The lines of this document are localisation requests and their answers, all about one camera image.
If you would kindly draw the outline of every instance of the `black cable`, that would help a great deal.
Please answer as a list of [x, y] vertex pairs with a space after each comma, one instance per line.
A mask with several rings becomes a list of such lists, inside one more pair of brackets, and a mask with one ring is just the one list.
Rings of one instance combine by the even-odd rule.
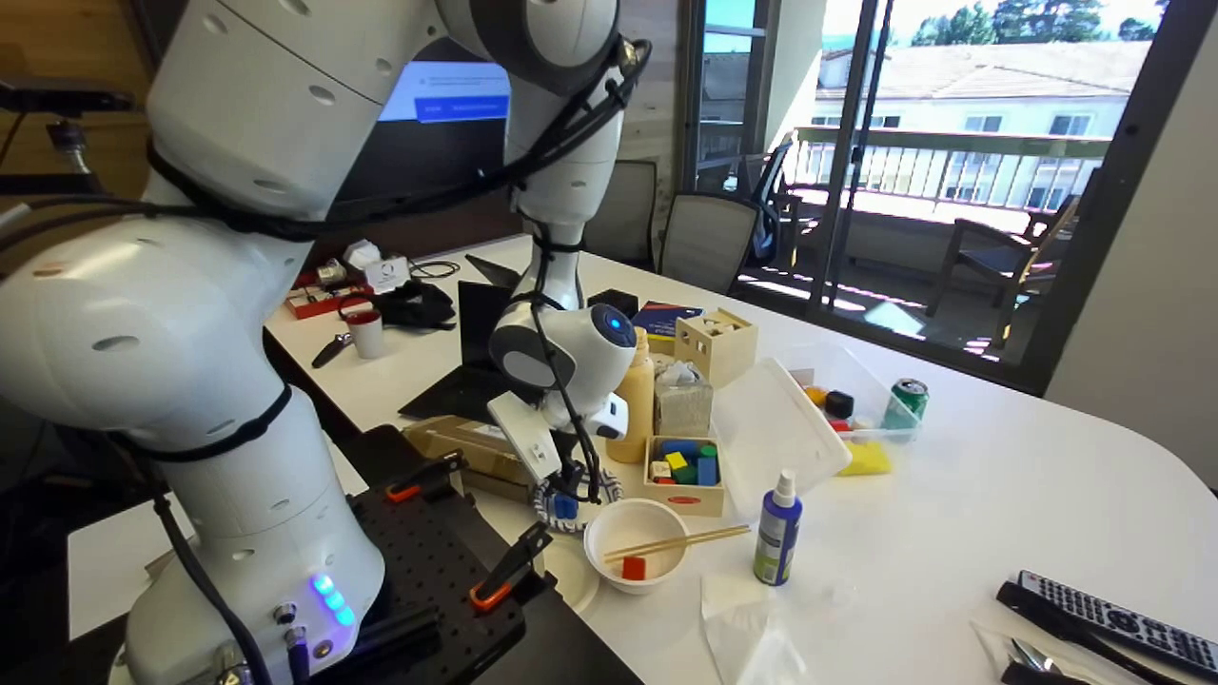
[[30, 200], [30, 208], [87, 204], [87, 200], [93, 204], [110, 204], [110, 208], [63, 212], [63, 215], [23, 223], [23, 229], [0, 237], [0, 252], [8, 252], [10, 245], [30, 239], [37, 231], [61, 229], [61, 223], [120, 215], [120, 212], [209, 215], [209, 222], [228, 222], [233, 229], [242, 229], [242, 231], [266, 231], [266, 237], [292, 239], [292, 245], [321, 239], [321, 231], [356, 231], [356, 229], [370, 229], [370, 223], [381, 223], [381, 222], [392, 222], [392, 215], [406, 215], [406, 212], [433, 212], [433, 208], [468, 200], [474, 193], [487, 193], [487, 189], [493, 189], [504, 181], [524, 181], [532, 171], [562, 160], [582, 139], [591, 139], [600, 124], [610, 124], [625, 110], [625, 97], [633, 94], [637, 80], [642, 76], [642, 67], [650, 61], [650, 43], [633, 43], [633, 50], [637, 50], [637, 61], [622, 64], [625, 76], [604, 85], [610, 97], [600, 97], [597, 106], [586, 110], [586, 94], [591, 94], [591, 86], [586, 86], [577, 97], [571, 97], [557, 113], [557, 121], [538, 137], [538, 146], [521, 160], [514, 160], [514, 165], [505, 165], [505, 168], [499, 168], [499, 171], [474, 179], [474, 181], [460, 181], [460, 186], [449, 186], [449, 189], [438, 189], [438, 193], [427, 193], [427, 196], [381, 196], [381, 200], [388, 200], [388, 208], [373, 208], [365, 215], [348, 215], [348, 222], [287, 222], [287, 215], [242, 212], [242, 208], [155, 204], [155, 200], [120, 200], [120, 196], [96, 196], [96, 193], [87, 193], [87, 196], [47, 196], [47, 200]]
[[[543, 295], [539, 289], [543, 289], [543, 275], [547, 275], [547, 260], [551, 260], [551, 252], [547, 252], [551, 237], [547, 237], [547, 223], [539, 223], [539, 222], [532, 222], [532, 223], [538, 223], [538, 231], [539, 231], [539, 265], [538, 265], [538, 289], [532, 289], [532, 295]], [[532, 328], [538, 328], [538, 333], [539, 333], [543, 366], [547, 366], [547, 371], [557, 376], [558, 399], [562, 399], [562, 406], [567, 406], [567, 415], [571, 415], [571, 428], [576, 428], [576, 441], [577, 441], [582, 461], [586, 461], [586, 475], [591, 475], [591, 478], [586, 478], [586, 498], [597, 502], [597, 496], [600, 496], [600, 456], [597, 456], [597, 444], [595, 444], [595, 437], [586, 434], [582, 415], [576, 415], [576, 404], [571, 404], [571, 394], [567, 394], [567, 383], [558, 379], [558, 361], [557, 361], [557, 350], [551, 350], [551, 343], [547, 343], [547, 333], [543, 333], [543, 328], [539, 328], [539, 307], [538, 307], [538, 300], [530, 300], [530, 314], [532, 314]]]
[[242, 654], [242, 662], [247, 662], [247, 671], [250, 671], [250, 678], [256, 678], [256, 685], [269, 685], [269, 671], [266, 671], [266, 662], [264, 662], [264, 652], [259, 652], [250, 628], [228, 610], [226, 592], [212, 584], [212, 577], [209, 577], [205, 567], [197, 562], [195, 546], [188, 543], [188, 535], [183, 535], [183, 529], [178, 529], [178, 522], [176, 522], [176, 512], [172, 512], [172, 502], [167, 502], [162, 496], [155, 496], [155, 498], [152, 498], [152, 508], [155, 508], [155, 516], [159, 516], [159, 525], [162, 525], [162, 531], [167, 531], [167, 540], [172, 540], [183, 572], [189, 573], [189, 582], [197, 584], [197, 592], [202, 592], [202, 597], [221, 611], [221, 620], [228, 624], [228, 633], [233, 633], [233, 639], [235, 639], [235, 648], [241, 648], [241, 654]]
[[20, 550], [25, 546], [20, 535], [25, 531], [25, 525], [23, 525], [23, 482], [25, 482], [25, 475], [30, 475], [30, 468], [35, 468], [35, 461], [37, 461], [37, 454], [42, 454], [42, 441], [47, 441], [47, 434], [51, 434], [51, 422], [37, 422], [37, 434], [35, 434], [35, 441], [30, 441], [30, 450], [25, 450], [25, 456], [23, 456], [23, 464], [14, 468], [14, 478], [10, 478], [10, 502], [8, 502], [8, 508], [4, 508], [4, 535], [0, 535], [0, 582], [8, 582], [4, 573], [10, 572], [10, 582], [20, 584]]
[[307, 639], [303, 634], [289, 634], [289, 673], [292, 673], [292, 685], [307, 682]]
[[14, 113], [14, 121], [10, 121], [10, 124], [8, 124], [8, 132], [4, 132], [4, 146], [0, 146], [0, 168], [4, 168], [8, 147], [10, 147], [14, 132], [23, 129], [23, 121], [25, 121], [25, 110], [20, 110], [20, 113]]

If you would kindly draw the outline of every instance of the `red block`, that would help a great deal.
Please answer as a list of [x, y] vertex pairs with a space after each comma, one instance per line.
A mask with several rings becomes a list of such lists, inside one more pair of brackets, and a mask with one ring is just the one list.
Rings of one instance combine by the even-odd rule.
[[648, 577], [648, 558], [642, 557], [625, 557], [622, 558], [622, 577]]

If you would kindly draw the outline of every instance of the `white bowl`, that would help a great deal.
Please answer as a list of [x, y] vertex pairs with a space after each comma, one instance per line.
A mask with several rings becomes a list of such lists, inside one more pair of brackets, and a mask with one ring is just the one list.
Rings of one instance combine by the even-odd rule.
[[614, 562], [604, 557], [627, 543], [650, 543], [665, 535], [684, 535], [684, 522], [679, 516], [679, 508], [650, 498], [618, 498], [582, 529], [582, 557], [622, 592], [650, 592], [655, 584], [679, 573], [684, 543], [642, 557], [648, 577], [625, 577], [622, 558]]

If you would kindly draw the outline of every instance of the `wooden block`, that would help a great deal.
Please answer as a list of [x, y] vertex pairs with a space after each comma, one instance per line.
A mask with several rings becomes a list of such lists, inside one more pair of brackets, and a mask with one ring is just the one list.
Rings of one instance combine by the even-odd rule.
[[681, 318], [674, 359], [694, 361], [719, 388], [757, 361], [757, 328], [723, 307]]

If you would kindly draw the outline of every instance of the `spray can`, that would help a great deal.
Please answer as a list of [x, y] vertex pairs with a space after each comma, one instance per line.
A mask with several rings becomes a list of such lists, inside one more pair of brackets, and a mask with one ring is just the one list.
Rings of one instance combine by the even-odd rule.
[[800, 535], [802, 502], [795, 496], [795, 475], [781, 473], [778, 486], [760, 498], [760, 525], [757, 525], [757, 557], [754, 573], [764, 584], [784, 584], [792, 572], [792, 550]]

